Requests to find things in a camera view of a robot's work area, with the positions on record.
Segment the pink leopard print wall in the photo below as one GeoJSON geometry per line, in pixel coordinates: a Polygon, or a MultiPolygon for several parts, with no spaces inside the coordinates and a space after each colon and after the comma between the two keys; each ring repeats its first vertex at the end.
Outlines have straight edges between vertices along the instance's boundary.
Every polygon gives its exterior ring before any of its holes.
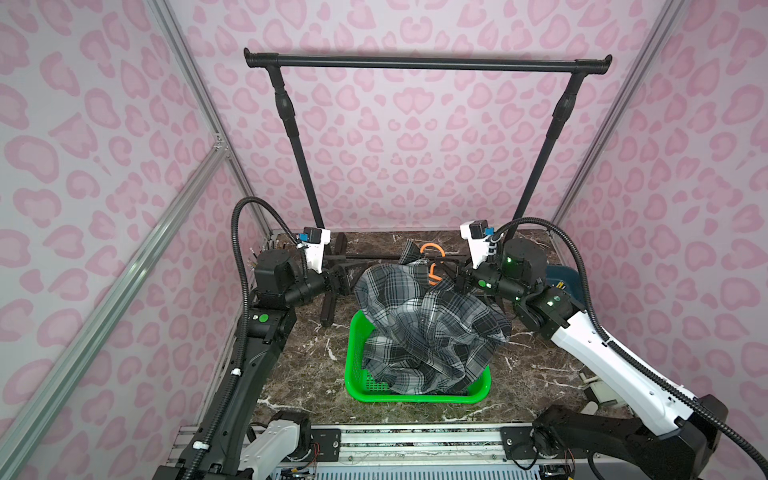
{"type": "MultiPolygon", "coordinates": [[[[256,192],[312,223],[265,72],[242,50],[603,58],[529,214],[551,217],[663,2],[173,0],[256,192]]],[[[326,225],[454,229],[511,218],[566,74],[284,68],[326,225]]]]}
{"type": "MultiPolygon", "coordinates": [[[[765,2],[695,0],[566,223],[604,324],[768,452],[765,2]]],[[[704,478],[759,478],[724,439],[704,478]]]]}
{"type": "MultiPolygon", "coordinates": [[[[240,308],[229,230],[241,197],[222,166],[20,478],[144,480],[164,463],[240,308]]],[[[243,257],[261,244],[247,212],[240,239],[243,257]]]]}
{"type": "Polygon", "coordinates": [[[0,6],[0,435],[210,150],[141,0],[0,6]]]}

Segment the dark blue object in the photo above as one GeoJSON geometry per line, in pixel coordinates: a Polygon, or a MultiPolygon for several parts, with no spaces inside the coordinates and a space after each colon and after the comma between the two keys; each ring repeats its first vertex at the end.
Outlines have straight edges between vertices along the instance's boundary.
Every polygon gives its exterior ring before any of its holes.
{"type": "Polygon", "coordinates": [[[581,277],[578,271],[565,265],[547,265],[547,284],[558,286],[560,282],[564,285],[559,288],[584,304],[584,291],[581,289],[581,277]]]}

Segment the marble floor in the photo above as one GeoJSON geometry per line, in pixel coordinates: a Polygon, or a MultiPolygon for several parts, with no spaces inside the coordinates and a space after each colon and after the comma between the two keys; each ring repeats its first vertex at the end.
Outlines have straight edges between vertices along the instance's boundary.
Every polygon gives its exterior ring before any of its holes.
{"type": "MultiPolygon", "coordinates": [[[[560,263],[543,230],[518,232],[548,252],[550,263],[560,263]]],[[[406,240],[434,242],[447,254],[468,253],[456,232],[348,233],[348,253],[400,253],[406,240]]],[[[323,299],[296,309],[298,321],[283,355],[253,414],[265,422],[278,409],[311,413],[314,425],[334,423],[530,422],[553,403],[580,409],[586,405],[578,373],[584,366],[554,344],[534,336],[512,318],[509,343],[498,349],[491,363],[491,393],[475,405],[429,403],[361,403],[344,386],[349,323],[357,312],[354,296],[339,298],[336,319],[321,328],[323,299]]]]}

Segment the plaid shirt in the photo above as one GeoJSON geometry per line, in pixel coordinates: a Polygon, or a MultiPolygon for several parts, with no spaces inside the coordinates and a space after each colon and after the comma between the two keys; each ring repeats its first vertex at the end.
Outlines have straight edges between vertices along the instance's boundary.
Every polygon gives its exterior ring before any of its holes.
{"type": "Polygon", "coordinates": [[[506,342],[511,326],[495,304],[453,291],[444,278],[429,285],[429,260],[409,241],[399,264],[369,268],[355,287],[376,326],[362,367],[400,394],[465,394],[506,342]]]}

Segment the orange hanger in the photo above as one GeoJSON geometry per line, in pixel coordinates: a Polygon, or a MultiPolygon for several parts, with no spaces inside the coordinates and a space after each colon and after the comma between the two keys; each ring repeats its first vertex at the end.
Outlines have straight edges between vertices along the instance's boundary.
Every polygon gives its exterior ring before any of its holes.
{"type": "MultiPolygon", "coordinates": [[[[420,253],[424,253],[424,250],[426,249],[426,247],[434,247],[434,248],[436,248],[440,252],[441,255],[445,256],[445,251],[442,249],[442,247],[440,247],[437,243],[432,243],[432,242],[423,244],[422,248],[421,248],[421,250],[419,250],[419,252],[420,253]]],[[[429,275],[428,275],[428,277],[430,279],[429,280],[429,284],[432,285],[432,286],[437,285],[437,282],[442,280],[441,276],[435,275],[435,264],[434,263],[429,266],[429,275]]]]}

